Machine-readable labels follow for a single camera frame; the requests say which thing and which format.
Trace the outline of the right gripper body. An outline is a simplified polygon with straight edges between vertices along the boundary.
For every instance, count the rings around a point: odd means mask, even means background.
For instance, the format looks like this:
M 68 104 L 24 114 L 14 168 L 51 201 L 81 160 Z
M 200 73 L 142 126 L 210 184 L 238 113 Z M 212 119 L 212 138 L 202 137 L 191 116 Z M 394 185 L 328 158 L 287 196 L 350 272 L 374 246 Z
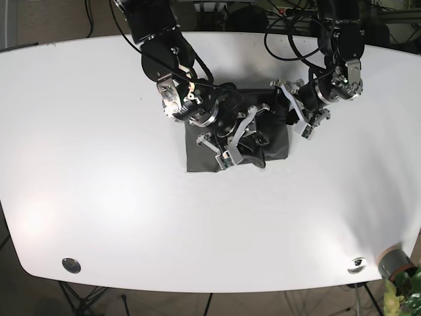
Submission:
M 204 86 L 172 88 L 172 120 L 185 126 L 186 167 L 188 169 L 228 169 L 254 162 L 254 120 L 246 128 L 236 147 L 230 142 L 254 105 L 254 91 L 236 86 L 217 89 Z M 211 141 L 220 146 L 227 165 L 219 165 L 215 153 L 205 145 L 197 145 L 200 134 L 211 134 Z

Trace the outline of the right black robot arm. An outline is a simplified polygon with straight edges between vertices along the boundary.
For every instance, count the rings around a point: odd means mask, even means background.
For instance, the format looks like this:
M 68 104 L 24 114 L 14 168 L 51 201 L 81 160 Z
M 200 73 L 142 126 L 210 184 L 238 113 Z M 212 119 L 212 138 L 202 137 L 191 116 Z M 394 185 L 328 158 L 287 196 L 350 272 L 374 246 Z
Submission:
M 268 138 L 257 129 L 266 103 L 248 105 L 235 84 L 216 85 L 212 72 L 180 31 L 169 1 L 110 1 L 128 23 L 127 39 L 141 55 L 141 66 L 156 84 L 165 115 L 202 129 L 197 145 L 215 152 L 222 170 L 249 161 L 265 168 Z

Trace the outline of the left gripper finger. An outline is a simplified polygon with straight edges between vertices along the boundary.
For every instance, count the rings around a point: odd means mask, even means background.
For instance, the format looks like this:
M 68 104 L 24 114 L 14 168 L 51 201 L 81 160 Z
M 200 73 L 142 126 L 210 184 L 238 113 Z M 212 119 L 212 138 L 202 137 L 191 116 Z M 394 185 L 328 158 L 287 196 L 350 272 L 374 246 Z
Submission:
M 298 80 L 297 82 L 290 82 L 288 80 L 284 81 L 281 79 L 271 81 L 271 86 L 280 88 L 284 95 L 289 99 L 291 106 L 295 110 L 299 123 L 307 125 L 307 119 L 303 114 L 303 105 L 299 101 L 297 97 L 297 92 L 299 91 L 299 83 L 303 83 L 302 80 Z
M 330 111 L 327 109 L 321 109 L 319 112 L 313 114 L 309 122 L 305 126 L 303 131 L 303 137 L 305 139 L 310 139 L 316 127 L 318 127 L 323 120 L 330 120 L 331 115 Z

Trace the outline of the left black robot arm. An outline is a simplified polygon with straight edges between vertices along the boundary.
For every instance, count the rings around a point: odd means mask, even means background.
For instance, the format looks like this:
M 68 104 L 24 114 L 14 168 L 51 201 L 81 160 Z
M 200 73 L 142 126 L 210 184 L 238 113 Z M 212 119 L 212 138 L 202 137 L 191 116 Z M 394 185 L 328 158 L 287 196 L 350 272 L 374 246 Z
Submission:
M 295 54 L 291 60 L 308 66 L 308 81 L 275 80 L 271 83 L 289 99 L 297 116 L 295 131 L 306 139 L 324 119 L 330 119 L 327 105 L 340 100 L 352 101 L 363 91 L 360 60 L 364 53 L 364 36 L 359 28 L 359 4 L 357 1 L 317 1 L 316 8 L 315 15 L 302 9 L 279 17 Z M 300 18 L 312 20 L 319 26 L 318 47 L 305 55 L 293 41 L 293 27 Z

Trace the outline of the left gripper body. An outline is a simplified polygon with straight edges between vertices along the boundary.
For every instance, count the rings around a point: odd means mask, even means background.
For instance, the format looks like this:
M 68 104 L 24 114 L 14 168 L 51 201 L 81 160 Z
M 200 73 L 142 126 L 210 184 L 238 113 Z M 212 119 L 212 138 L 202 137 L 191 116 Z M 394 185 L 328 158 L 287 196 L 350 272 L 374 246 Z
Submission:
M 336 66 L 330 73 L 321 78 L 310 80 L 307 84 L 299 83 L 297 97 L 303 105 L 303 114 L 307 123 L 313 114 L 338 101 L 352 101 L 361 95 L 363 81 L 360 63 L 345 63 L 344 67 Z M 303 137 L 304 124 L 295 123 L 295 132 Z

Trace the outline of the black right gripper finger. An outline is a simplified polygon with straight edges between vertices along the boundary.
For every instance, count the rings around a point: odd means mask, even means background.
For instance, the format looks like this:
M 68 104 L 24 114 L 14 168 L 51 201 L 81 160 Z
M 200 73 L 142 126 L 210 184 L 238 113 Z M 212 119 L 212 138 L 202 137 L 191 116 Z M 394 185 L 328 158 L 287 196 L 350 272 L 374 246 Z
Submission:
M 227 162 L 225 161 L 225 158 L 223 157 L 222 150 L 220 149 L 220 146 L 217 144 L 214 144 L 211 141 L 211 134 L 200 134 L 196 138 L 196 144 L 197 145 L 205 145 L 209 149 L 211 149 L 215 153 L 215 160 L 219 165 L 227 165 Z
M 267 104 L 260 104 L 259 106 L 252 105 L 247 109 L 247 116 L 240 122 L 231 142 L 231 147 L 236 147 L 243 137 L 246 128 L 252 123 L 255 119 L 256 115 L 261 113 L 262 111 L 269 111 L 270 107 Z

